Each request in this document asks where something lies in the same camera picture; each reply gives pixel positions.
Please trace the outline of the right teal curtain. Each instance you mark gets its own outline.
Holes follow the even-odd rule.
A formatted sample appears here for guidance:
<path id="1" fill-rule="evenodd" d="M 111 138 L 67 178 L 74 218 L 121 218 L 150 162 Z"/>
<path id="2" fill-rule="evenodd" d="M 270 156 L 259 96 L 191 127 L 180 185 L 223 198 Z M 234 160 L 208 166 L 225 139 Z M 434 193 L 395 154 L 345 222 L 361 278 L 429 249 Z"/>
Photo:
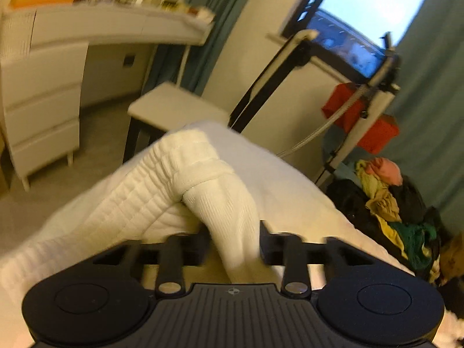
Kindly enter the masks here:
<path id="1" fill-rule="evenodd" d="M 425 0 L 398 47 L 400 125 L 383 155 L 453 234 L 463 231 L 463 0 Z"/>

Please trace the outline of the pile of mixed clothes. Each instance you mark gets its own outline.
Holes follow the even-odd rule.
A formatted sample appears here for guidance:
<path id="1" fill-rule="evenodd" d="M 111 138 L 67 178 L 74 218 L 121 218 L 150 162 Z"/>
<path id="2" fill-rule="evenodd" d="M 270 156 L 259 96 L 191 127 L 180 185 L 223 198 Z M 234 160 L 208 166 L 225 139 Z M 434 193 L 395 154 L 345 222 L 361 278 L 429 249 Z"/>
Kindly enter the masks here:
<path id="1" fill-rule="evenodd" d="M 463 235 L 444 227 L 410 179 L 391 160 L 359 160 L 353 177 L 326 188 L 335 207 L 416 276 L 437 287 L 445 306 L 463 317 Z"/>

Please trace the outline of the black leaning board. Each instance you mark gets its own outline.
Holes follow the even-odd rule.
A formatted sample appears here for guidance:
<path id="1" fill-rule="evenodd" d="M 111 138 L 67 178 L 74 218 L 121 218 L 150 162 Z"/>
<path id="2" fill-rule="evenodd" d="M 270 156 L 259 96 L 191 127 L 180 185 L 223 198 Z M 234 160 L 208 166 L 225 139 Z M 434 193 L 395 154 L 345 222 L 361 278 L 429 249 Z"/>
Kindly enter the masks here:
<path id="1" fill-rule="evenodd" d="M 310 61 L 312 41 L 317 35 L 318 32 L 305 29 L 284 43 L 231 112 L 229 128 L 241 133 L 285 78 Z"/>

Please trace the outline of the left teal curtain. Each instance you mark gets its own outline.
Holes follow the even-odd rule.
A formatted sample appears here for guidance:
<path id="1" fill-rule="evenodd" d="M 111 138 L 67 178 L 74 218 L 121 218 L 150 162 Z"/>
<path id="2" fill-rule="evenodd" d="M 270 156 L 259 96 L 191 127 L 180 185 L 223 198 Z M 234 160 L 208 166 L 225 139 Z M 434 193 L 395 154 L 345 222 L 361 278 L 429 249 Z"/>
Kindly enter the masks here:
<path id="1" fill-rule="evenodd" d="M 190 28 L 203 29 L 204 44 L 193 46 L 186 60 L 181 87 L 201 95 L 234 25 L 248 0 L 183 0 L 202 17 L 186 18 Z"/>

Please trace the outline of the teal curtain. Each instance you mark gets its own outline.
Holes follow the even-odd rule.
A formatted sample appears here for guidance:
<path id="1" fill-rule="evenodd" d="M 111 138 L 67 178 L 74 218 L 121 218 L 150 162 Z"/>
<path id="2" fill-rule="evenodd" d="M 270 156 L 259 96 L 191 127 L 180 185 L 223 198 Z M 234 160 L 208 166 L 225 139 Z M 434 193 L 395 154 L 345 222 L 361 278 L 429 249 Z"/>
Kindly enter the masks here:
<path id="1" fill-rule="evenodd" d="M 383 155 L 453 234 L 463 231 L 463 0 L 425 0 L 398 47 L 400 125 Z"/>
<path id="2" fill-rule="evenodd" d="M 183 0 L 202 17 L 186 18 L 190 28 L 203 29 L 204 44 L 193 46 L 186 60 L 181 87 L 201 95 L 234 25 L 248 0 Z"/>

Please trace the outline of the pink white bed duvet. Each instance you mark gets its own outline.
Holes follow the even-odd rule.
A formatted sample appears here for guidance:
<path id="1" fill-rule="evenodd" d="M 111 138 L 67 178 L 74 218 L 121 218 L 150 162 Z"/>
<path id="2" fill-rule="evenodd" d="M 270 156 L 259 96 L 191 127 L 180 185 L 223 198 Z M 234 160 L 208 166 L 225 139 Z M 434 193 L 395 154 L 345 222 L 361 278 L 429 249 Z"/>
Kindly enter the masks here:
<path id="1" fill-rule="evenodd" d="M 440 293 L 284 164 L 269 186 L 249 190 L 271 233 L 304 242 L 310 298 L 286 298 L 282 280 L 230 280 L 210 231 L 203 263 L 183 268 L 187 293 L 157 298 L 159 250 L 168 237 L 124 240 L 40 280 L 20 303 L 1 294 L 1 345 L 461 347 L 463 320 Z"/>

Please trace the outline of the white sweatpants with black stripe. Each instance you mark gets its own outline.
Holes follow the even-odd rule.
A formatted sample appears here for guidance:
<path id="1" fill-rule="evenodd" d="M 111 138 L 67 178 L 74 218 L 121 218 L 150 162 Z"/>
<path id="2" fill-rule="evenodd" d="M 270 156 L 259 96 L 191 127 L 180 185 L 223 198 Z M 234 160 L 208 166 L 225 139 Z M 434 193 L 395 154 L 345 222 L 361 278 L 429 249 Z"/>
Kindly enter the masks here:
<path id="1" fill-rule="evenodd" d="M 260 257 L 260 212 L 249 184 L 269 186 L 276 155 L 216 123 L 165 135 L 54 212 L 1 259 L 1 294 L 20 303 L 35 284 L 124 240 L 162 241 L 205 224 L 235 283 L 279 283 Z M 249 182 L 242 178 L 248 174 Z"/>

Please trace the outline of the white dressing table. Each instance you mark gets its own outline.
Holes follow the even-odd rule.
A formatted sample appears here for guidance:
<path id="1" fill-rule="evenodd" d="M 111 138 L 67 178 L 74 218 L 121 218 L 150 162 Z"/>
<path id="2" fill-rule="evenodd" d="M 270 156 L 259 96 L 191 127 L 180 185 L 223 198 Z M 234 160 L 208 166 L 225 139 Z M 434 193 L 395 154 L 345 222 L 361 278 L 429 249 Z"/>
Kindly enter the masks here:
<path id="1" fill-rule="evenodd" d="M 1 128 L 24 189 L 29 176 L 79 149 L 79 106 L 91 45 L 204 44 L 190 13 L 76 3 L 1 15 Z"/>

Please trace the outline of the black framed window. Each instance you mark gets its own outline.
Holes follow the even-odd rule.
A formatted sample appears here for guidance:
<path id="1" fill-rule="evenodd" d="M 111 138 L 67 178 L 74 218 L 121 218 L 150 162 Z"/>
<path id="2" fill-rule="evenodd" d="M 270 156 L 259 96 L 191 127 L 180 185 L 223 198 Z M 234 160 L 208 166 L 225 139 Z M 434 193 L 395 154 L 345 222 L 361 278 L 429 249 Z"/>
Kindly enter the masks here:
<path id="1" fill-rule="evenodd" d="M 320 59 L 354 83 L 369 79 L 397 46 L 424 0 L 300 0 L 282 29 L 286 39 L 315 30 Z"/>

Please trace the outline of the white stool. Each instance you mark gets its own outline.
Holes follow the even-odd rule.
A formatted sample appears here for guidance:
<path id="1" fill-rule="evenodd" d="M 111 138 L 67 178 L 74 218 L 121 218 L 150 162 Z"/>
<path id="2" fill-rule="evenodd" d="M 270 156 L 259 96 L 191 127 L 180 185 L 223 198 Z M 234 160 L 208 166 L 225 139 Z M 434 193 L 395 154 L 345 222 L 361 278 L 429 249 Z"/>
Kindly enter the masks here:
<path id="1" fill-rule="evenodd" d="M 124 148 L 124 162 L 135 155 L 141 132 L 149 136 L 149 143 L 153 143 L 164 133 L 190 123 L 210 120 L 227 125 L 229 122 L 227 112 L 171 82 L 160 84 L 132 102 L 127 114 L 130 124 Z"/>

